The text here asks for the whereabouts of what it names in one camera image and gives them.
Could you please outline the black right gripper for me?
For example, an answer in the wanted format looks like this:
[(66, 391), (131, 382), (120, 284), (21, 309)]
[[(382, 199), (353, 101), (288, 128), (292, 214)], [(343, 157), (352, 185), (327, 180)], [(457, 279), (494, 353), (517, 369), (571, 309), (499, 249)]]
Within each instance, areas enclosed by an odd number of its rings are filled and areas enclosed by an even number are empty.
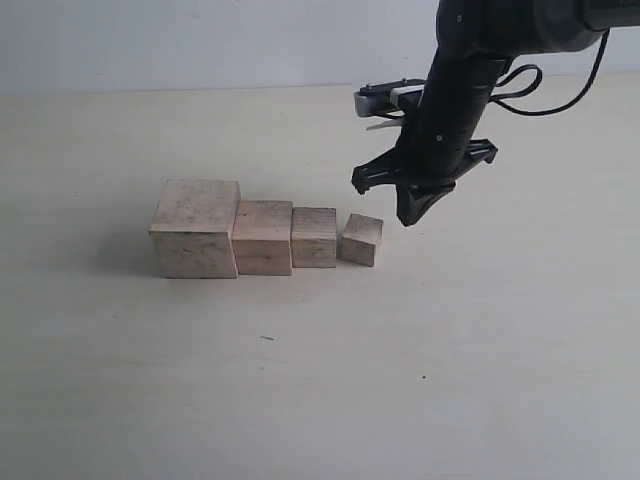
[(401, 127), (395, 145), (356, 167), (352, 184), (360, 194), (381, 185), (396, 186), (396, 216), (405, 227), (417, 224), (438, 201), (452, 193), (456, 181), (480, 163), (492, 163), (498, 149), (487, 139), (472, 138), (488, 101), (357, 99), (361, 118), (382, 117)]

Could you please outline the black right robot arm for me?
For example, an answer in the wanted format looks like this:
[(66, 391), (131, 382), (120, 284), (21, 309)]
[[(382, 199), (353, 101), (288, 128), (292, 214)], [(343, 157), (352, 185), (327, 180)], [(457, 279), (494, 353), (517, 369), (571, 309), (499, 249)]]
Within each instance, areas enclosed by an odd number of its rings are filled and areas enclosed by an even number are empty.
[(427, 77), (367, 84), (354, 95), (359, 117), (401, 131), (393, 148), (353, 170), (352, 185), (359, 194), (394, 186), (398, 219), (415, 225), (460, 177), (494, 161), (497, 147), (472, 137), (486, 106), (510, 110), (509, 100), (532, 93), (543, 78), (536, 65), (514, 68), (518, 57), (597, 44), (596, 74), (611, 29), (638, 23), (636, 1), (440, 2)]

